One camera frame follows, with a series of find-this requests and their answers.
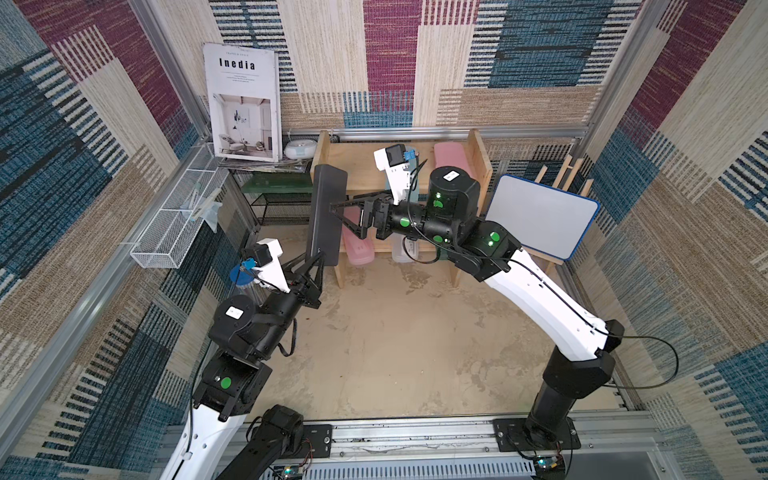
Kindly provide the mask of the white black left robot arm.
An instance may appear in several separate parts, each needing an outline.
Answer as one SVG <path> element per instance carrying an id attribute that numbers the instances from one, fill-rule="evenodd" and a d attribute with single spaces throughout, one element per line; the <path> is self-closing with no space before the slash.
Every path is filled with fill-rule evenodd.
<path id="1" fill-rule="evenodd" d="M 263 303 L 239 294 L 217 307 L 208 333 L 217 350 L 203 368 L 162 478 L 257 479 L 282 455 L 301 449 L 302 415 L 276 405 L 262 416 L 235 459 L 223 471 L 217 469 L 272 373 L 267 360 L 274 352 L 285 357 L 294 353 L 282 346 L 283 336 L 298 332 L 302 308 L 320 306 L 324 266 L 322 253 L 280 264 L 258 247 L 235 267 L 236 281 L 265 286 L 270 293 Z"/>

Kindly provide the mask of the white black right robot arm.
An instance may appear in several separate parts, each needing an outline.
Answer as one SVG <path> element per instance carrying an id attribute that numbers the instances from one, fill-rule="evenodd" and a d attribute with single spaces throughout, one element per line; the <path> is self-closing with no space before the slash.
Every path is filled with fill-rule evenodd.
<path id="1" fill-rule="evenodd" d="M 607 384 L 623 326 L 604 321 L 553 283 L 520 242 L 501 224 L 477 215 L 481 188 L 457 167 L 429 177 L 425 204 L 397 201 L 393 191 L 340 197 L 327 206 L 356 237 L 374 228 L 380 240 L 400 234 L 423 240 L 459 270 L 504 295 L 554 342 L 534 404 L 520 426 L 533 448 L 552 449 L 570 440 L 568 414 L 575 402 Z"/>

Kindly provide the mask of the black pencil case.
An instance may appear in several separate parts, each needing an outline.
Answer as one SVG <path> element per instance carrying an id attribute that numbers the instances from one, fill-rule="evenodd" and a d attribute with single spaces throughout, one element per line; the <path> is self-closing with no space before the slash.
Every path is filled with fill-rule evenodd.
<path id="1" fill-rule="evenodd" d="M 306 256 L 311 259 L 322 253 L 326 266 L 338 264 L 342 221 L 331 205 L 346 201 L 347 178 L 345 171 L 328 164 L 314 170 Z"/>

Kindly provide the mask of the pink pencil case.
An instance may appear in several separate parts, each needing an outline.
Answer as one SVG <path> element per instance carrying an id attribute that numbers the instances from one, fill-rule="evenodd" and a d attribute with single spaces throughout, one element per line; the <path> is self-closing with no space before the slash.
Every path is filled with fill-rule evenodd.
<path id="1" fill-rule="evenodd" d="M 475 178 L 464 145 L 459 142 L 439 142 L 434 145 L 435 167 L 455 167 Z"/>
<path id="2" fill-rule="evenodd" d="M 360 267 L 375 259 L 375 249 L 371 238 L 360 239 L 348 227 L 342 228 L 342 242 L 347 260 L 352 266 Z"/>

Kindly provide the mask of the clear white pencil case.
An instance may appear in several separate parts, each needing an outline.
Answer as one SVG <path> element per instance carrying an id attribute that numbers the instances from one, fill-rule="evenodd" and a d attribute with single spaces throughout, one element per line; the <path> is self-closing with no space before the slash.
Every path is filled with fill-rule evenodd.
<path id="1" fill-rule="evenodd" d="M 408 239 L 401 234 L 393 234 L 392 240 L 392 259 L 396 263 L 411 263 L 419 259 L 419 246 L 414 240 Z"/>

